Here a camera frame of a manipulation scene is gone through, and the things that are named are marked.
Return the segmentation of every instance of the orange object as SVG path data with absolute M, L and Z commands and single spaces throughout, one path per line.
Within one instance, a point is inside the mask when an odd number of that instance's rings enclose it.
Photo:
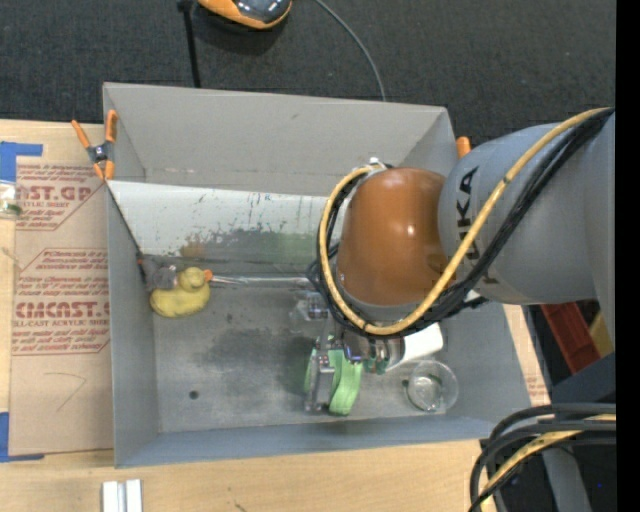
M 445 178 L 411 167 L 367 178 L 345 214 L 336 273 L 356 300 L 399 306 L 424 299 L 446 266 L 438 233 Z
M 73 126 L 73 129 L 76 131 L 82 147 L 89 153 L 91 161 L 93 162 L 93 169 L 97 176 L 103 181 L 105 179 L 112 179 L 115 173 L 115 165 L 113 160 L 111 160 L 110 152 L 117 138 L 117 123 L 118 114 L 115 110 L 110 110 L 107 113 L 107 121 L 105 123 L 105 142 L 100 146 L 92 146 L 80 123 L 75 119 L 71 121 L 71 126 Z
M 272 21 L 265 22 L 258 19 L 257 17 L 251 16 L 249 14 L 251 12 L 251 9 L 249 9 L 248 6 L 245 6 L 245 8 L 249 12 L 241 12 L 238 8 L 238 5 L 236 5 L 236 2 L 234 2 L 233 0 L 198 0 L 198 3 L 206 9 L 209 9 L 211 12 L 214 12 L 236 23 L 240 23 L 241 25 L 246 25 L 258 30 L 268 29 L 280 23 L 289 14 L 292 5 L 292 3 L 289 3 L 284 13 L 278 15 Z M 275 9 L 278 10 L 279 3 L 280 2 L 273 2 L 271 5 L 275 6 Z
M 587 322 L 575 302 L 542 304 L 540 309 L 572 374 L 600 359 Z
M 458 149 L 458 158 L 462 158 L 471 151 L 471 141 L 469 137 L 458 137 L 456 139 L 456 148 Z

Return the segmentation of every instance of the gray bin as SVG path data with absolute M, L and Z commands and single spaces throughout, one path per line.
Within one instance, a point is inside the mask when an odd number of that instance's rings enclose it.
M 104 109 L 119 116 L 106 195 L 117 467 L 481 438 L 530 405 L 504 310 L 489 304 L 441 323 L 436 357 L 460 385 L 445 414 L 408 402 L 411 365 L 364 375 L 347 417 L 306 413 L 321 326 L 292 328 L 295 290 L 261 285 L 302 275 L 323 198 L 353 167 L 376 157 L 446 176 L 457 161 L 446 109 L 109 83 Z M 188 207 L 180 199 L 200 192 Z M 265 194 L 278 199 L 269 208 Z M 259 215 L 299 222 L 280 223 L 272 244 L 277 229 Z M 241 243 L 227 243 L 234 233 Z M 208 242 L 198 261 L 214 273 L 256 280 L 214 285 L 192 317 L 159 317 L 137 249 L 189 259 L 178 246 L 190 237 Z

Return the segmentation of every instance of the orange clip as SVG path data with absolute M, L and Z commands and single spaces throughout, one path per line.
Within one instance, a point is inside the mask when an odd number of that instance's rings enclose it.
M 456 148 L 458 149 L 458 158 L 462 158 L 471 151 L 471 141 L 469 137 L 458 137 L 456 139 Z
M 117 138 L 117 123 L 118 114 L 115 110 L 109 110 L 107 113 L 107 121 L 105 123 L 105 142 L 100 146 L 92 146 L 89 142 L 87 134 L 75 119 L 71 121 L 76 131 L 76 135 L 82 144 L 82 147 L 87 150 L 91 161 L 93 162 L 93 169 L 95 170 L 98 178 L 101 180 L 110 180 L 115 174 L 115 164 L 111 160 L 111 149 L 116 142 Z

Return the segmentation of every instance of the cardboard box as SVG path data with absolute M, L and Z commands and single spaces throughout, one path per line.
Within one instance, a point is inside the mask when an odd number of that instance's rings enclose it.
M 104 140 L 102 125 L 85 128 Z M 15 246 L 4 248 L 15 281 L 2 340 L 9 455 L 111 448 L 105 187 L 70 123 L 3 121 L 0 140 L 42 149 L 15 161 L 24 211 L 12 221 Z
M 317 206 L 353 167 L 377 157 L 446 176 L 457 159 L 446 109 L 123 84 L 105 84 L 104 109 L 119 116 L 106 196 L 117 466 L 479 438 L 530 405 L 505 309 L 489 304 L 441 324 L 437 358 L 460 384 L 446 414 L 412 408 L 407 368 L 365 375 L 347 417 L 306 413 L 319 327 L 294 332 L 291 289 L 260 281 L 300 275 Z M 214 284 L 203 312 L 162 318 L 141 247 L 258 285 Z

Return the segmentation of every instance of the blue tape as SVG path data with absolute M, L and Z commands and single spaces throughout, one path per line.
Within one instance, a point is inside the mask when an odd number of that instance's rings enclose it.
M 20 455 L 9 457 L 9 413 L 0 412 L 0 463 L 19 460 L 38 460 L 43 455 Z
M 15 183 L 18 156 L 42 156 L 42 144 L 0 142 L 0 180 Z

